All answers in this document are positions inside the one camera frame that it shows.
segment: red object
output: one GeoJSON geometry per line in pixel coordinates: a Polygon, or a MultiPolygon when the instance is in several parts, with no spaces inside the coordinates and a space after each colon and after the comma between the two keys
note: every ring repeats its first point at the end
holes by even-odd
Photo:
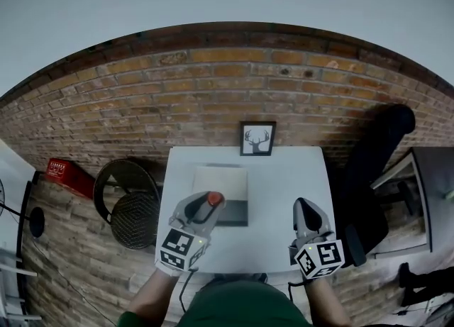
{"type": "Polygon", "coordinates": [[[94,178],[69,160],[51,158],[45,177],[77,196],[93,199],[94,178]]]}
{"type": "Polygon", "coordinates": [[[219,192],[210,192],[208,194],[208,203],[213,207],[218,206],[222,202],[222,200],[223,195],[219,192]]]}

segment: green shirt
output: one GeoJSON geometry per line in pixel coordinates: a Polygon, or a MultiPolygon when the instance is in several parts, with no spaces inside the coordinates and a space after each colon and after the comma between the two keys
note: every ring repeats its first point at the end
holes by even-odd
{"type": "MultiPolygon", "coordinates": [[[[311,326],[298,308],[270,285],[239,280],[209,285],[196,294],[178,327],[311,326]]],[[[124,313],[117,327],[148,327],[124,313]]]]}

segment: chair leg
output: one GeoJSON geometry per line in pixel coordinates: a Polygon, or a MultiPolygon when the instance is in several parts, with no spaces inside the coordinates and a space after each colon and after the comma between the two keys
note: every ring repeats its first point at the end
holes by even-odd
{"type": "Polygon", "coordinates": [[[23,298],[19,298],[18,296],[6,296],[6,303],[14,303],[18,301],[19,303],[23,303],[26,300],[23,298]]]}
{"type": "Polygon", "coordinates": [[[37,277],[38,273],[31,272],[30,270],[18,269],[17,267],[10,267],[5,264],[0,264],[0,269],[6,270],[7,272],[13,272],[17,274],[30,275],[31,277],[37,277]]]}
{"type": "Polygon", "coordinates": [[[15,260],[16,262],[22,262],[22,259],[20,257],[17,257],[16,254],[12,253],[9,250],[0,248],[0,255],[9,257],[10,259],[15,260]]]}
{"type": "Polygon", "coordinates": [[[41,321],[43,318],[41,316],[35,316],[33,314],[6,314],[6,319],[11,319],[12,321],[41,321]]]}

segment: brick wall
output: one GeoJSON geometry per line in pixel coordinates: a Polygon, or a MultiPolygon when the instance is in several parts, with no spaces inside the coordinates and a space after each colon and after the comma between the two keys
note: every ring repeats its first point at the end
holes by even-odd
{"type": "Polygon", "coordinates": [[[239,121],[277,122],[275,145],[320,145],[345,162],[370,119],[408,104],[412,145],[451,145],[449,84],[396,53],[337,33],[205,23],[136,33],[70,55],[0,101],[0,138],[44,170],[50,157],[96,174],[173,145],[238,145],[239,121]]]}

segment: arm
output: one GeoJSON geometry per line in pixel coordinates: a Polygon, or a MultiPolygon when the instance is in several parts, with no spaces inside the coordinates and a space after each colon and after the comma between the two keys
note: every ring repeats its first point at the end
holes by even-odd
{"type": "Polygon", "coordinates": [[[312,323],[316,327],[350,327],[352,322],[326,278],[305,286],[312,323]]]}
{"type": "Polygon", "coordinates": [[[135,313],[151,326],[161,326],[177,282],[178,277],[171,277],[156,269],[129,304],[128,311],[135,313]]]}

